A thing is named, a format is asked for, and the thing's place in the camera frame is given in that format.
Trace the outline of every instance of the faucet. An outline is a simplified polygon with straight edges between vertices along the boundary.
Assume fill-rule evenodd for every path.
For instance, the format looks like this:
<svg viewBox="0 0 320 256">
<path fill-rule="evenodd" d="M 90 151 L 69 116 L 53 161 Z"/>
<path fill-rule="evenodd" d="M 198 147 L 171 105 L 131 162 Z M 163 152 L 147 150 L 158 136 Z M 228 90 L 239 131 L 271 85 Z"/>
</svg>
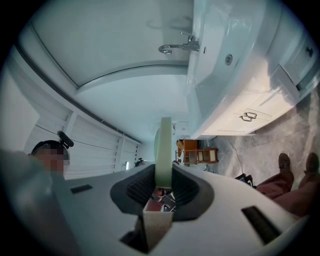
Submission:
<svg viewBox="0 0 320 256">
<path fill-rule="evenodd" d="M 188 43 L 183 44 L 164 44 L 159 47 L 159 52 L 163 54 L 172 54 L 172 50 L 168 50 L 168 48 L 180 48 L 185 51 L 196 51 L 199 52 L 200 45 L 199 42 L 196 41 L 195 37 L 191 34 L 186 34 L 180 32 L 180 34 L 188 36 Z"/>
</svg>

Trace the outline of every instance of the shoe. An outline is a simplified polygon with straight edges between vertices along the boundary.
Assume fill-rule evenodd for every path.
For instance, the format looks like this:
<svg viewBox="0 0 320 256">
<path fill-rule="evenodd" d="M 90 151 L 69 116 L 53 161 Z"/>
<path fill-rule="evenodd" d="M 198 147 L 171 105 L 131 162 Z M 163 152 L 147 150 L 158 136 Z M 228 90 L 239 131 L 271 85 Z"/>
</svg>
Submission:
<svg viewBox="0 0 320 256">
<path fill-rule="evenodd" d="M 319 169 L 319 158 L 315 153 L 310 153 L 305 162 L 304 173 L 316 173 Z"/>
<path fill-rule="evenodd" d="M 287 154 L 281 153 L 279 155 L 278 163 L 280 171 L 290 171 L 290 158 Z"/>
</svg>

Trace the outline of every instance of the sink drain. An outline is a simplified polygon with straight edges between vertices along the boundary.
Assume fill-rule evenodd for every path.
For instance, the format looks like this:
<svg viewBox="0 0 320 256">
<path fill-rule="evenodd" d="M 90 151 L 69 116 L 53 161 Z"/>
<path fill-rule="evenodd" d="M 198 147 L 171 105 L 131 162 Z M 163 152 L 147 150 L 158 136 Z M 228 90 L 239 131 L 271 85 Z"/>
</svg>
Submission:
<svg viewBox="0 0 320 256">
<path fill-rule="evenodd" d="M 229 66 L 229 65 L 232 63 L 232 59 L 233 59 L 232 55 L 231 55 L 231 54 L 228 54 L 228 55 L 225 57 L 225 64 L 226 64 L 227 66 Z"/>
</svg>

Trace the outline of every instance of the marble floor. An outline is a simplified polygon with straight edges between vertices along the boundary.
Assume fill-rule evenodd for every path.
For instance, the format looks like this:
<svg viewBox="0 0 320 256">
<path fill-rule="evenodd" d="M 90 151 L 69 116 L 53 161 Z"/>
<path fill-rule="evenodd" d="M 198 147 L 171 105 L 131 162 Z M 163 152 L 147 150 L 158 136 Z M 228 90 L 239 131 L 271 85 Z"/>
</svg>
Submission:
<svg viewBox="0 0 320 256">
<path fill-rule="evenodd" d="M 320 86 L 293 109 L 250 136 L 217 136 L 199 145 L 218 148 L 219 163 L 209 164 L 210 172 L 235 178 L 244 172 L 258 185 L 279 172 L 278 156 L 286 153 L 294 175 L 292 189 L 304 176 L 310 152 L 320 156 Z"/>
</svg>

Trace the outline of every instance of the drawer handle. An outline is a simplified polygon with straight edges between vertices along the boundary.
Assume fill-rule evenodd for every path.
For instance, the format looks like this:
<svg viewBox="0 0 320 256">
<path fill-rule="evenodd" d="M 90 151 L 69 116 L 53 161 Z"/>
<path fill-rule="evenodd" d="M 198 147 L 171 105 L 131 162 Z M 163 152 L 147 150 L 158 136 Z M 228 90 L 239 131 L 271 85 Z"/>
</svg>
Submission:
<svg viewBox="0 0 320 256">
<path fill-rule="evenodd" d="M 256 113 L 252 113 L 252 112 L 245 112 L 243 114 L 245 117 L 251 118 L 251 119 L 257 119 L 257 116 L 258 116 Z"/>
<path fill-rule="evenodd" d="M 239 116 L 243 121 L 245 122 L 252 122 L 252 118 L 246 115 L 241 115 Z"/>
<path fill-rule="evenodd" d="M 309 48 L 309 47 L 307 47 L 305 50 L 309 53 L 309 57 L 311 58 L 312 55 L 314 54 L 314 50 L 312 50 L 312 48 Z"/>
</svg>

